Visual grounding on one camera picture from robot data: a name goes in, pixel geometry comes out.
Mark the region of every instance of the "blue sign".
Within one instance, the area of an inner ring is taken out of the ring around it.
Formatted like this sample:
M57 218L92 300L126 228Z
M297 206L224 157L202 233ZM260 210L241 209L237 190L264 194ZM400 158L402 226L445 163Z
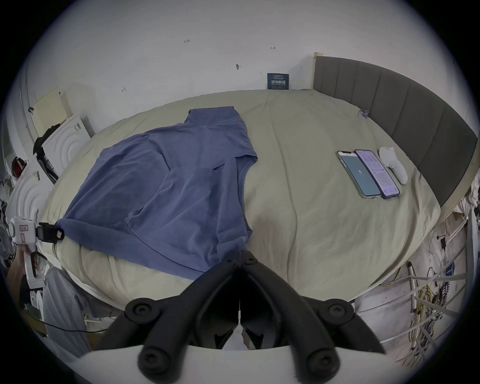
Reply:
M267 89L288 89L288 74L267 73Z

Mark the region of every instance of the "bed frame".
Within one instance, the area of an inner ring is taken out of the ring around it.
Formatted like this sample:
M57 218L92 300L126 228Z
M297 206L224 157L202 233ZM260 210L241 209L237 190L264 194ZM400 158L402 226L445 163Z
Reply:
M435 93L399 73L350 59L313 60L313 89L369 112L425 177L443 221L480 167L479 140L472 129Z

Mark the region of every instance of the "red object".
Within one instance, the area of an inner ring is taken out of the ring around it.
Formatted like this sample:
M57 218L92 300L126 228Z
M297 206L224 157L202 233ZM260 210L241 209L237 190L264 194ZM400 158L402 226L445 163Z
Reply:
M12 161L12 175L15 178L15 180L18 180L22 172L24 171L25 167L27 166L27 163L25 163L22 159L19 157L15 157Z

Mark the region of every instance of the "white cabinet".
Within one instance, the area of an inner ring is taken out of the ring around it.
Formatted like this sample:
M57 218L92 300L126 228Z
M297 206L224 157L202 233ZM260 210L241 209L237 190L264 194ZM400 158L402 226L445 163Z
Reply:
M53 170L60 176L68 163L90 140L79 115L68 118L53 134L45 140L42 147L45 158Z

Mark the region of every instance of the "phone case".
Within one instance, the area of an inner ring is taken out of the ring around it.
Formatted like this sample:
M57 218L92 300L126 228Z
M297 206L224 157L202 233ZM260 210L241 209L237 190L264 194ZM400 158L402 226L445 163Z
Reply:
M380 189L380 192L382 194L382 198L383 199L391 199L391 198L394 198L394 197L398 197L400 196L400 189L398 188L397 184L395 183L395 181L393 180L392 176L388 173L388 171L386 170L385 166L382 164L382 162L380 161L380 159L378 158L378 156L370 149L356 149L354 151L354 153L357 153L357 151L368 151L368 152L371 152L376 158L377 160L380 162L380 164L382 165L382 167L385 169L385 171L387 172L388 176L390 177L390 180L392 181L392 183L395 185L396 189L398 190L398 193L395 193L395 194L392 194L392 195L386 195L384 193L384 191L382 190L382 186L380 185L380 183L375 179L375 177L372 175L372 171L370 171L370 169L368 168L367 164L365 164L365 162L362 160L362 158L359 156L359 159L360 161L365 165L365 168L367 169L367 171L370 173L371 177L373 178L373 181L377 184L378 188Z
M382 195L382 193L380 192L378 195L375 195L375 196L365 196L363 194L363 192L361 191L360 189L360 186L358 185L357 181L355 180L355 178L353 177L352 173L350 172L350 169L347 167L347 165L345 164L345 162L343 161L342 159L342 156L339 155L338 151L335 152L336 153L336 157L338 158L338 160L340 160L340 162L342 163L343 165L343 168L345 168L345 170L347 171L348 175L350 176L351 180L353 181L353 185L355 185L355 188L357 189L357 192L359 193L359 195L361 196L362 199L375 199L377 197L380 197Z

